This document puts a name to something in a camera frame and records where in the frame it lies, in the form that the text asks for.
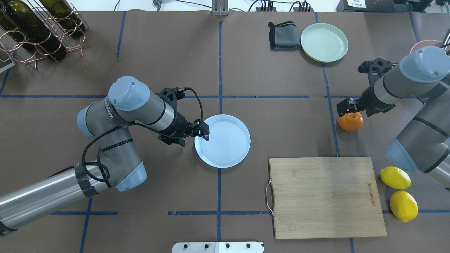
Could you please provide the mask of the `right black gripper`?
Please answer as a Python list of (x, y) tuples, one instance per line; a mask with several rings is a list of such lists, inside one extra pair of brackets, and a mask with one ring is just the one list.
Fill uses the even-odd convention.
[(374, 60), (367, 60), (362, 62), (358, 67), (359, 73), (368, 74), (369, 87), (364, 90), (359, 99), (344, 99), (336, 105), (336, 110), (339, 117), (343, 117), (348, 113), (356, 113), (366, 111), (366, 116), (371, 116), (376, 113), (385, 113), (390, 111), (396, 105), (389, 105), (381, 102), (375, 94), (375, 83), (378, 80), (383, 80), (384, 75), (390, 71), (396, 64), (391, 61), (376, 58)]

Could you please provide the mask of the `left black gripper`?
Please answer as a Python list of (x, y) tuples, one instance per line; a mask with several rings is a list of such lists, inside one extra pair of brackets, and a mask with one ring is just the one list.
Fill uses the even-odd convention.
[[(197, 96), (195, 90), (190, 87), (184, 88), (164, 88), (157, 95), (165, 102), (165, 109), (168, 110), (172, 108), (173, 113), (170, 112), (169, 115), (173, 114), (173, 119), (170, 121), (170, 125), (159, 132), (159, 140), (166, 143), (167, 145), (178, 144), (183, 147), (186, 146), (184, 138), (188, 137), (189, 134), (193, 132), (193, 128), (190, 126), (191, 123), (186, 120), (186, 118), (178, 112), (178, 100), (185, 97), (185, 91), (191, 91)], [(194, 121), (194, 136), (201, 137), (205, 141), (209, 141), (210, 128), (209, 125), (201, 119)]]

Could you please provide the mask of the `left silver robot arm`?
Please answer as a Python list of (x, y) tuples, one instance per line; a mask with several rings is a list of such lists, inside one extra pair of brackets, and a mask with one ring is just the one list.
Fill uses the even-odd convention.
[(1, 197), (1, 236), (100, 192), (115, 187), (130, 190), (147, 179), (147, 173), (129, 127), (138, 125), (170, 145), (185, 146), (185, 138), (209, 140), (204, 116), (189, 122), (178, 112), (178, 100), (192, 88), (165, 88), (152, 92), (132, 76), (118, 78), (101, 101), (77, 115), (77, 126), (93, 140), (80, 162), (52, 176)]

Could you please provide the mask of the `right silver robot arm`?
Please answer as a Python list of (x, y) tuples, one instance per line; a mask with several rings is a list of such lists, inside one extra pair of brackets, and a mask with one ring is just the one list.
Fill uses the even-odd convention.
[(369, 87), (360, 98), (336, 106), (339, 117), (351, 112), (386, 113), (405, 100), (420, 105), (393, 139), (385, 157), (408, 173), (421, 172), (449, 190), (449, 55), (443, 48), (417, 48), (398, 63), (376, 58), (360, 64)]

